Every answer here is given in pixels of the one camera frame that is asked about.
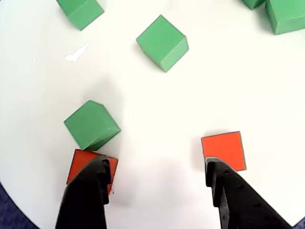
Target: green cube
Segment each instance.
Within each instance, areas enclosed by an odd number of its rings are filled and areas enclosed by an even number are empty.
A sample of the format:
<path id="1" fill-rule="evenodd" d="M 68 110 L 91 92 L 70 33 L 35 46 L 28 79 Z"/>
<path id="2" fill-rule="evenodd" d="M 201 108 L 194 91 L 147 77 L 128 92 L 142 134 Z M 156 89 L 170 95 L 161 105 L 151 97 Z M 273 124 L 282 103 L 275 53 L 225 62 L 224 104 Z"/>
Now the green cube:
<path id="1" fill-rule="evenodd" d="M 96 0 L 57 0 L 69 20 L 82 30 L 104 13 Z"/>
<path id="2" fill-rule="evenodd" d="M 121 131 L 106 108 L 92 100 L 64 123 L 82 150 L 98 150 Z"/>
<path id="3" fill-rule="evenodd" d="M 247 5 L 251 10 L 253 10 L 256 7 L 259 7 L 265 2 L 265 0 L 244 0 L 244 4 Z"/>
<path id="4" fill-rule="evenodd" d="M 160 15 L 138 38 L 143 52 L 167 72 L 188 50 L 186 36 Z"/>
<path id="5" fill-rule="evenodd" d="M 266 10 L 275 34 L 305 28 L 304 0 L 267 0 Z"/>

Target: cube face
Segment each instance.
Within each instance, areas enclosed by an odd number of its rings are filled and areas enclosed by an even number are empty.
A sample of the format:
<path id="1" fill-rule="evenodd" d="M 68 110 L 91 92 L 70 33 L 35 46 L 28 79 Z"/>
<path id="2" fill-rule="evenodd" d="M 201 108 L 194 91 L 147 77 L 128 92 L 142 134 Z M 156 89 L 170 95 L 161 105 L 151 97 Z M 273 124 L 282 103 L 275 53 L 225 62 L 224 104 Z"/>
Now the cube face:
<path id="1" fill-rule="evenodd" d="M 267 0 L 266 10 L 275 34 L 305 28 L 305 2 Z"/>
<path id="2" fill-rule="evenodd" d="M 251 10 L 253 10 L 256 7 L 259 7 L 265 2 L 265 0 L 244 0 L 244 3 L 247 5 L 247 7 Z"/>
<path id="3" fill-rule="evenodd" d="M 84 29 L 104 13 L 95 0 L 57 0 L 69 20 L 79 29 Z"/>
<path id="4" fill-rule="evenodd" d="M 98 150 L 121 131 L 106 108 L 91 100 L 64 123 L 82 150 Z"/>
<path id="5" fill-rule="evenodd" d="M 189 49 L 186 36 L 160 15 L 138 38 L 143 52 L 168 71 Z"/>
<path id="6" fill-rule="evenodd" d="M 218 157 L 234 170 L 245 170 L 244 150 L 240 132 L 202 138 L 203 155 Z"/>
<path id="7" fill-rule="evenodd" d="M 95 157 L 100 156 L 100 154 L 89 152 L 89 151 L 82 151 L 76 149 L 74 152 L 72 164 L 69 171 L 69 176 L 67 179 L 67 184 L 69 184 L 73 178 Z M 108 194 L 110 194 L 113 177 L 115 174 L 115 170 L 118 164 L 118 159 L 113 157 L 108 157 L 109 164 L 110 164 L 110 175 L 111 175 L 111 184 L 107 186 Z"/>

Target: toy block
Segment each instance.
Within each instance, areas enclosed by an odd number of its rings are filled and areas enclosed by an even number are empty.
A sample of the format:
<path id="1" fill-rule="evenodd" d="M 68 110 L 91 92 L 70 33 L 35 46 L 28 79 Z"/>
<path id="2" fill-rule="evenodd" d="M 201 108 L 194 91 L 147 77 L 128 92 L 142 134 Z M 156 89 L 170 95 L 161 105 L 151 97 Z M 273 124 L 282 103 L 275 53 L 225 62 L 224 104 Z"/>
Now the toy block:
<path id="1" fill-rule="evenodd" d="M 203 156 L 217 157 L 235 171 L 246 170 L 244 149 L 240 132 L 232 132 L 202 138 Z"/>
<path id="2" fill-rule="evenodd" d="M 251 10 L 259 7 L 265 2 L 265 0 L 244 0 L 244 4 Z"/>
<path id="3" fill-rule="evenodd" d="M 186 36 L 162 15 L 136 40 L 143 52 L 165 72 L 189 50 Z"/>
<path id="4" fill-rule="evenodd" d="M 98 150 L 121 131 L 106 108 L 92 100 L 64 123 L 80 148 L 89 151 Z"/>
<path id="5" fill-rule="evenodd" d="M 303 0 L 267 0 L 266 10 L 275 34 L 305 28 Z"/>
<path id="6" fill-rule="evenodd" d="M 96 0 L 57 0 L 69 20 L 79 29 L 84 29 L 104 13 Z"/>
<path id="7" fill-rule="evenodd" d="M 72 164 L 69 171 L 69 176 L 67 179 L 67 184 L 69 184 L 73 178 L 95 157 L 100 156 L 101 154 L 97 154 L 89 151 L 82 151 L 76 149 L 74 152 Z M 112 188 L 112 182 L 115 174 L 116 167 L 118 165 L 118 159 L 113 157 L 108 157 L 110 164 L 110 176 L 111 176 L 111 184 L 107 186 L 108 194 L 110 194 Z"/>

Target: red block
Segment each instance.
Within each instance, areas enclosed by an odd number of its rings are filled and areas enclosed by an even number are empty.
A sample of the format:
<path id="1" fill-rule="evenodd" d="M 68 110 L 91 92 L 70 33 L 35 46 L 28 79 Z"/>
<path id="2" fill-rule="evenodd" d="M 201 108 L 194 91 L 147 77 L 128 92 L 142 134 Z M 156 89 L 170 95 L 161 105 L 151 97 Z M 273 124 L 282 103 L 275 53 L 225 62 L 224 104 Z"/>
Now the red block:
<path id="1" fill-rule="evenodd" d="M 202 138 L 203 156 L 218 157 L 234 170 L 246 170 L 244 149 L 240 132 L 232 132 Z"/>
<path id="2" fill-rule="evenodd" d="M 100 156 L 100 154 L 76 149 L 74 152 L 67 184 L 69 184 L 71 180 L 96 156 Z M 107 186 L 107 189 L 108 189 L 108 194 L 110 194 L 114 173 L 116 170 L 116 166 L 118 164 L 118 159 L 113 157 L 108 157 L 108 159 L 110 164 L 111 184 Z"/>

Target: round table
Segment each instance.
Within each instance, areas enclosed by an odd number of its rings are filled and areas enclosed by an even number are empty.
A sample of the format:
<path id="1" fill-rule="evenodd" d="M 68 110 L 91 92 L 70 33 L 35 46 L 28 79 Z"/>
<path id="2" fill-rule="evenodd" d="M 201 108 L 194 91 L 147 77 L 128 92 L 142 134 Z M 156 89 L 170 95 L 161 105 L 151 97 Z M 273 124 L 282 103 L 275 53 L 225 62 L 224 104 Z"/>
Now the round table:
<path id="1" fill-rule="evenodd" d="M 78 148 L 63 121 L 91 99 L 122 129 L 99 151 L 119 159 L 109 229 L 219 229 L 201 137 L 238 130 L 239 174 L 291 225 L 305 216 L 305 31 L 275 36 L 264 5 L 236 0 L 99 3 L 79 31 L 55 0 L 0 1 L 0 181 L 18 207 L 54 228 Z M 160 14 L 190 47 L 167 73 L 135 41 Z"/>

